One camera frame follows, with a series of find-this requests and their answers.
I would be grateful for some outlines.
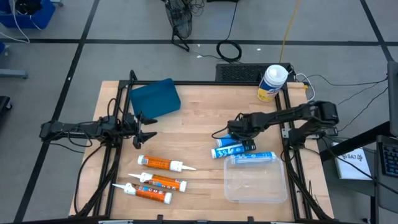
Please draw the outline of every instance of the gray floor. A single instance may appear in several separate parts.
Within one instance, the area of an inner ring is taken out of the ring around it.
[[[30,30],[33,39],[79,39],[94,0],[64,0],[47,29]],[[294,0],[240,0],[230,39],[282,40],[294,8]],[[395,0],[368,1],[385,41],[398,42]],[[234,4],[213,2],[202,16],[193,18],[190,39],[224,39],[228,35]],[[17,30],[1,32],[20,37]],[[100,0],[89,39],[169,39],[171,28],[159,0]],[[289,40],[377,41],[360,0],[303,0]],[[192,50],[216,55],[215,45],[191,45]],[[279,45],[242,45],[241,61],[277,62]],[[0,95],[14,103],[0,127],[0,223],[12,222],[40,151],[40,124],[51,119],[77,44],[10,44],[1,68],[27,70],[27,80],[0,79]],[[229,54],[233,50],[226,47]],[[398,47],[389,47],[398,58]],[[387,60],[380,46],[288,45],[284,61],[296,72],[320,74],[335,83],[358,83],[386,77]],[[90,120],[103,80],[126,79],[134,69],[140,80],[214,80],[213,58],[197,58],[170,44],[85,44],[60,121]],[[311,78],[316,100],[339,103],[362,87],[330,86]],[[351,101],[338,105],[339,128],[347,124],[370,98],[385,89],[381,83]],[[350,137],[388,119],[387,95],[383,94],[341,136]],[[81,154],[50,147],[30,201],[25,221],[66,217],[75,188]],[[361,223],[369,217],[369,197],[337,185],[328,186],[335,217]],[[382,211],[383,223],[398,216]]]

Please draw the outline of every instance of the caulk tube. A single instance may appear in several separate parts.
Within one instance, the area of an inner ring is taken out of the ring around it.
[[[131,194],[138,197],[143,197],[158,202],[163,202],[168,205],[172,201],[172,194],[170,192],[164,192],[163,190],[152,189],[150,187],[145,187],[131,183],[126,183],[125,185],[122,184],[113,184],[113,185],[115,187],[124,189],[124,193],[126,194]]]
[[[240,144],[232,146],[219,147],[211,150],[211,156],[213,159],[226,157],[235,154],[242,154],[248,151],[256,150],[254,141],[244,141]]]
[[[239,144],[241,141],[233,139],[229,134],[227,134],[226,136],[216,139],[216,142],[218,147],[225,147],[233,144]]]
[[[139,174],[129,174],[132,177],[139,178],[141,183],[151,184],[157,187],[163,187],[171,190],[179,190],[181,192],[185,192],[187,188],[187,181],[177,180],[169,177],[164,177],[161,175],[148,174],[143,172],[141,175]]]
[[[271,161],[276,159],[276,155],[274,152],[258,152],[252,154],[232,155],[230,158],[232,164],[245,164],[253,162]]]
[[[184,166],[180,161],[172,161],[169,159],[162,159],[154,156],[139,155],[138,164],[153,167],[158,169],[171,170],[175,172],[181,172],[183,169],[186,170],[196,170],[195,168]]]

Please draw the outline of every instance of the plastic bin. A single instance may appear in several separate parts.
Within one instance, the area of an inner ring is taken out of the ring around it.
[[[171,78],[130,91],[134,114],[156,118],[179,110],[181,101]]]
[[[41,4],[43,8],[33,14],[32,17],[30,17],[30,15],[16,14],[16,19],[21,29],[37,29],[37,27],[44,29],[47,27],[52,15],[54,14],[55,6],[50,2],[50,0],[42,0]],[[12,14],[0,14],[0,22],[5,27],[17,28]]]
[[[282,203],[287,199],[285,172],[279,158],[224,160],[224,195],[230,202]]]

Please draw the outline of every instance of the wheel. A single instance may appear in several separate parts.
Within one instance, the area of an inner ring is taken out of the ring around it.
[[[8,102],[7,106],[6,106],[6,110],[11,110],[12,109],[12,104],[10,102]]]

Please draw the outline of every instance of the blue bin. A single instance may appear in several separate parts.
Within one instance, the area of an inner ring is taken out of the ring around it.
[[[37,11],[30,17],[30,15],[18,15],[16,19],[21,29],[44,29],[50,22],[50,19],[55,11],[55,6],[50,0],[42,0],[41,4],[43,8]],[[17,28],[15,24],[14,15],[12,14],[0,14],[0,22],[8,28]]]
[[[146,118],[156,118],[179,110],[181,101],[171,78],[130,91],[135,115],[142,113]]]
[[[6,49],[6,45],[3,42],[0,42],[0,54]]]

